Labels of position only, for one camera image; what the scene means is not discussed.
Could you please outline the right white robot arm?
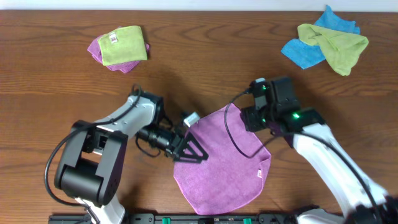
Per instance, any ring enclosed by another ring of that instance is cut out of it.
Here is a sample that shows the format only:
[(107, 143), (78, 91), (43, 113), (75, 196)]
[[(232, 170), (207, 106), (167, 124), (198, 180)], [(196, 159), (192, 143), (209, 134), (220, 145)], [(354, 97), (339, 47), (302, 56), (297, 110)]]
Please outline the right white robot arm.
[(254, 98), (254, 106), (241, 111), (246, 130), (269, 129), (267, 144), (284, 138), (315, 169), (343, 213), (311, 208), (295, 217), (297, 223), (397, 223), (397, 198), (350, 158), (319, 112), (301, 108), (290, 78), (258, 78), (245, 93)]

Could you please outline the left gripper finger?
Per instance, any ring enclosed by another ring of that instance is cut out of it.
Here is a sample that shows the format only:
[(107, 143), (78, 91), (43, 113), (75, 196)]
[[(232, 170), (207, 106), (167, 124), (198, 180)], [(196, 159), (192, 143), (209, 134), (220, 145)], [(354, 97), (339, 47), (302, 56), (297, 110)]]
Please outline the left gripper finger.
[(184, 149), (179, 149), (175, 154), (173, 161), (174, 162), (183, 162), (183, 163), (193, 163), (193, 164), (200, 164), (203, 161), (208, 159), (208, 153), (199, 148), (199, 153), (194, 150), (194, 148), (188, 146)]
[(186, 134), (183, 142), (183, 157), (208, 157), (208, 153), (191, 132)]

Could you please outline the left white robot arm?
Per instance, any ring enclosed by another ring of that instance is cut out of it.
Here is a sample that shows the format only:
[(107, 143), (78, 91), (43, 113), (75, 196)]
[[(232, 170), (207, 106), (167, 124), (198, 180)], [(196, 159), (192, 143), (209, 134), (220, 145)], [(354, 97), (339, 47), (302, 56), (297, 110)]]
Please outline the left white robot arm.
[(126, 210), (116, 192), (130, 139), (148, 142), (175, 162), (208, 159), (193, 134), (160, 127), (165, 117), (162, 97), (135, 90), (109, 116), (94, 123), (75, 122), (60, 143), (64, 150), (54, 186), (85, 207), (92, 223), (124, 223)]

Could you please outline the purple microfiber cloth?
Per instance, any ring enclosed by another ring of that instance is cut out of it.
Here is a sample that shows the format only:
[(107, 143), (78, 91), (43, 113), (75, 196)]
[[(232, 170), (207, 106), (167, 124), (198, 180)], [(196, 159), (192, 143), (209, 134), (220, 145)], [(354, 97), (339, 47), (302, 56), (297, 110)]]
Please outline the purple microfiber cloth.
[(174, 179), (198, 215), (232, 212), (264, 189), (271, 153), (246, 131), (240, 114), (237, 106), (225, 106), (188, 130), (209, 157), (200, 164), (175, 163)]

